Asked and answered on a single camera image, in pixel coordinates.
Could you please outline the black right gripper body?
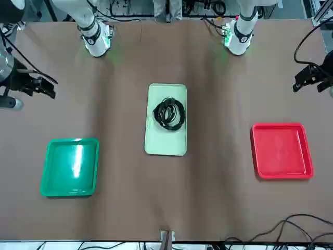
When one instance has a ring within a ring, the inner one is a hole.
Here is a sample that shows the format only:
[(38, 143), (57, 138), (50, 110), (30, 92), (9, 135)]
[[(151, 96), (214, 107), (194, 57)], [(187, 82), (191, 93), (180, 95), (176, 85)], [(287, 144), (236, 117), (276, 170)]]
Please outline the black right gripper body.
[(8, 92), (18, 91), (27, 95), (33, 95), (39, 93), (39, 82), (38, 78), (32, 77), (30, 74), (36, 73), (35, 70), (28, 69), (16, 69), (13, 70), (10, 75), (5, 79), (5, 90)]

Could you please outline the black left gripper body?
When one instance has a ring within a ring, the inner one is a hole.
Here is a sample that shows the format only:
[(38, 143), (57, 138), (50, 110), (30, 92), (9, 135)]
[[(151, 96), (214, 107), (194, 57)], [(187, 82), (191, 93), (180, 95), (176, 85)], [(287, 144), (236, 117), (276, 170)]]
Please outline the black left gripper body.
[(328, 81), (332, 83), (332, 61), (325, 61), (320, 66), (317, 66), (317, 81)]

